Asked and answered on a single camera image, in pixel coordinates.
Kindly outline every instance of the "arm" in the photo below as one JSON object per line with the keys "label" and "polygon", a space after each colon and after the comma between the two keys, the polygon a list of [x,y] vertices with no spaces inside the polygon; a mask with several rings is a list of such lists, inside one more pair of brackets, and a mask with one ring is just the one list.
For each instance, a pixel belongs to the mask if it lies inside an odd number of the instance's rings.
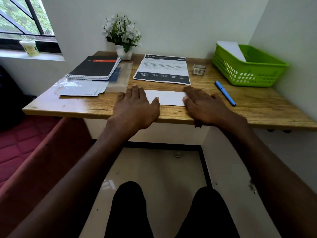
{"label": "arm", "polygon": [[272,221],[282,237],[317,237],[317,195],[292,172],[222,99],[185,87],[189,115],[217,126],[249,171]]}
{"label": "arm", "polygon": [[87,206],[87,199],[92,201],[88,204],[87,216],[89,215],[99,188],[121,150],[120,147],[139,129],[148,128],[158,116],[158,98],[149,104],[143,88],[133,86],[126,93],[119,93],[113,116],[108,119],[97,142],[9,237],[78,237],[79,234],[70,231],[69,226],[83,207]]}

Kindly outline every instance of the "black bag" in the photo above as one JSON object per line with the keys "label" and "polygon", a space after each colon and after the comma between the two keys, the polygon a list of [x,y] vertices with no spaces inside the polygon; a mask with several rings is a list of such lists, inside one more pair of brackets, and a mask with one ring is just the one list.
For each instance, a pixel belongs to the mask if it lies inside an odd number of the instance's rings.
{"label": "black bag", "polygon": [[19,124],[25,117],[22,108],[31,101],[0,65],[0,132]]}

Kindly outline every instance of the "red sofa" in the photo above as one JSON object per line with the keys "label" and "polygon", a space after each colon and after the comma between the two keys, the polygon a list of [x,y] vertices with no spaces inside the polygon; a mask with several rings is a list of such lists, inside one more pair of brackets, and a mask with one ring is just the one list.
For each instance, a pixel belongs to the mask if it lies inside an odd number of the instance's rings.
{"label": "red sofa", "polygon": [[40,116],[27,119],[24,129],[6,131],[11,132],[6,138],[0,134],[0,148],[9,144],[0,149],[0,237],[8,236],[92,146],[82,119],[55,119],[56,125]]}

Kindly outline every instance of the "leg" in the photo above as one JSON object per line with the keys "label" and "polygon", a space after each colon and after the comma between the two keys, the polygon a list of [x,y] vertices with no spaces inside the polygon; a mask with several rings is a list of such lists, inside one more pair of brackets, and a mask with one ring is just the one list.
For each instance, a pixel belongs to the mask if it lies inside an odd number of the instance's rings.
{"label": "leg", "polygon": [[129,181],[119,186],[112,200],[105,238],[153,237],[140,185]]}
{"label": "leg", "polygon": [[213,188],[200,188],[177,236],[240,237],[221,195]]}

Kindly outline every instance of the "black window frame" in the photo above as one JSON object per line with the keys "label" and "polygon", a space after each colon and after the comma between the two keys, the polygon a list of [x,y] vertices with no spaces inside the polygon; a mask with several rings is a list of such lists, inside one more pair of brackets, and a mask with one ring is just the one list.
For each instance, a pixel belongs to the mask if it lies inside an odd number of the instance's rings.
{"label": "black window frame", "polygon": [[[38,20],[38,17],[34,11],[34,8],[32,6],[32,3],[30,0],[25,0],[26,5],[28,6],[29,10],[26,10],[19,2],[16,0],[9,0],[14,5],[16,5],[22,12],[24,12],[29,18],[34,20],[38,31],[40,34],[32,34],[28,31],[26,31],[23,27],[21,27],[18,23],[16,23],[12,18],[10,18],[6,13],[0,10],[0,15],[6,19],[8,22],[10,22],[13,26],[15,26],[17,29],[19,29],[22,33],[16,33],[16,32],[6,32],[3,30],[0,30],[0,33],[4,34],[16,34],[16,35],[25,35],[25,36],[44,36],[44,37],[55,37],[55,35],[47,35],[44,34],[44,31],[42,29],[42,26]],[[10,38],[0,38],[0,49],[10,49],[10,50],[24,50],[22,45],[19,43],[19,41],[22,39],[10,39]],[[35,41],[36,46],[38,48],[39,52],[47,52],[47,53],[61,53],[61,49],[57,42],[49,42],[49,41]]]}

